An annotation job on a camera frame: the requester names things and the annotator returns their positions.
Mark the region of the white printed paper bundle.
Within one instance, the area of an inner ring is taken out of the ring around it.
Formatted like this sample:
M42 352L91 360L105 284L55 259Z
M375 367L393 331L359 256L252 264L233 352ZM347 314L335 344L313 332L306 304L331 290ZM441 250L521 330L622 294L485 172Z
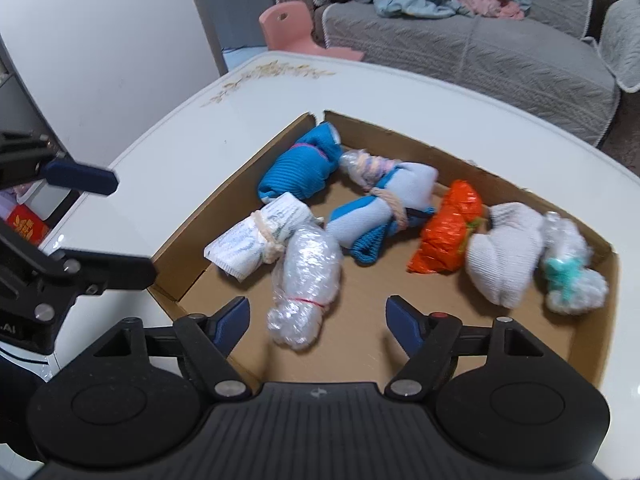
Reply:
M204 257L242 282L263 264L276 262L300 226L322 222L322 217L315 217L306 204L286 192L209 243Z

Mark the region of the pink plastic child chair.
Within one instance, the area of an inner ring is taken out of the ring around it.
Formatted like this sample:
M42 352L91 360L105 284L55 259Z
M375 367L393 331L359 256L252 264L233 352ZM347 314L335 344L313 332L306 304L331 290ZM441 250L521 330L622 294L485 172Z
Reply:
M311 15L306 4L289 1L270 6L260 14L258 23L269 51L284 51L306 55L340 58L361 62L364 53L345 47L320 47L312 33Z

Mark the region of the bubble wrap teal yarn bundle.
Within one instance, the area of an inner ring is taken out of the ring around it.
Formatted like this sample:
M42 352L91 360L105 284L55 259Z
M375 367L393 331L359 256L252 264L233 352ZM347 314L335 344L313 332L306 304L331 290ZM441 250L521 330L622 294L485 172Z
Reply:
M544 215L541 234L546 307L560 315L582 315L602 308L608 283L602 274L590 269L592 250L576 224L549 211Z

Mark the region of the light blue sock braided tie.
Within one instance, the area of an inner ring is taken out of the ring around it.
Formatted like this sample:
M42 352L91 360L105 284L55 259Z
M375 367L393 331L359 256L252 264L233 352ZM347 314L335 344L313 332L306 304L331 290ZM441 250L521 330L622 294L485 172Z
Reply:
M334 209L326 230L360 266L378 261L386 238L423 226L434 214L438 171L432 166L350 150L340 169L366 194Z

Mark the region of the orange plastic bag bundle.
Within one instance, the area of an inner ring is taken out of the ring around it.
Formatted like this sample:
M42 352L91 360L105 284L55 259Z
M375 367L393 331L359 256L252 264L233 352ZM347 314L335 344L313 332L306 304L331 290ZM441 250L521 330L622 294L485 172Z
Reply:
M465 180L455 180L425 223L418 250L408 262L409 273L454 273L464 263L469 238L483 221L480 194Z

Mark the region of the pink clothing on sofa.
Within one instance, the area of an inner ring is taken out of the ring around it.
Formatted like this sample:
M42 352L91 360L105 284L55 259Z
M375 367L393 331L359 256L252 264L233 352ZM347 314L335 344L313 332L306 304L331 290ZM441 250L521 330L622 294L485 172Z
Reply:
M498 18L499 20L524 20L525 14L514 1L501 3L499 0L458 0L472 15L484 18Z

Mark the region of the shallow cardboard box tray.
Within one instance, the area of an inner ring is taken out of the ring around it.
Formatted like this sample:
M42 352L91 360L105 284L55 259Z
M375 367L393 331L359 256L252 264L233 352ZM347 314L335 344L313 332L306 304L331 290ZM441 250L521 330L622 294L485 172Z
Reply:
M574 221L594 250L594 267L610 286L604 307L581 316L551 313L544 306L546 285L538 273L511 314L583 378L600 386L617 304L618 257L609 242L559 206L439 148L329 110L324 118L337 126L345 148L365 148L375 155L435 167L436 207L454 180L468 181L485 206L480 232L487 228L487 206L509 202L523 203L541 214L553 210ZM315 125L314 115L299 116L218 185L154 256L158 275L148 291L172 320L189 313L213 314L236 296L250 300L250 327L230 359L252 387L260 382L377 382L383 388L408 359L386 328L387 297L403 296L423 313L450 313L466 325L491 326L498 315L509 313L492 306L464 270L449 275L408 273L407 263L419 246L419 229L388 238L372 266L358 266L345 255L339 294L317 343L304 352L278 347L268 335L272 266L261 266L239 283L203 256L209 242L259 208L259 180Z

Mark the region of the grey quilted sofa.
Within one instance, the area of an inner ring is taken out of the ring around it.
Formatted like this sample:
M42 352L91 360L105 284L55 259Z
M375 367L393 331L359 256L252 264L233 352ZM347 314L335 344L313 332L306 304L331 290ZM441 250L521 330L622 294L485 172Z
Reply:
M381 18L372 4L301 1L314 41L525 110L631 164L639 153L639 6L513 0L524 20Z

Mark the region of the blue sock bundle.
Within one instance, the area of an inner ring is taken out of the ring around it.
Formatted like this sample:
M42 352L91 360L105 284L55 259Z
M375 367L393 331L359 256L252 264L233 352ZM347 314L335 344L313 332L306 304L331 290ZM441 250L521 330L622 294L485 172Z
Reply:
M257 194L269 203L291 193L306 200L326 187L343 154L341 137L330 122L315 126L280 155L259 181Z

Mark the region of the red packet on shelf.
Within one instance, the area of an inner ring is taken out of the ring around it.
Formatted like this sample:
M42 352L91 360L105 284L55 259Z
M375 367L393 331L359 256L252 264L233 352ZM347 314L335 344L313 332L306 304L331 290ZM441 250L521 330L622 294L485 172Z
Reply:
M30 244L39 246L49 233L47 225L27 206L16 205L6 218L6 224Z

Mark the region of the clear plastic bag bundle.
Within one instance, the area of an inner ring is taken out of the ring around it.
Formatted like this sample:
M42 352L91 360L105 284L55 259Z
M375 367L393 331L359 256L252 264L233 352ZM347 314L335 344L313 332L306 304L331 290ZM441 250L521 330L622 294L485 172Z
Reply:
M340 291L342 260L340 244L321 226L306 223L293 233L272 274L267 328L276 344L294 351L314 345Z

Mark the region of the white knitted sock bundle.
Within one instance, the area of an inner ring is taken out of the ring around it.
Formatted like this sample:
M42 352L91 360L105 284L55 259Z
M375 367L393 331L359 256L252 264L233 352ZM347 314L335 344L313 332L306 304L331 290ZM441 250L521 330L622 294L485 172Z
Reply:
M544 249L544 217L522 203L489 208L491 228L470 237L465 270L476 289L491 303L516 308L533 279Z

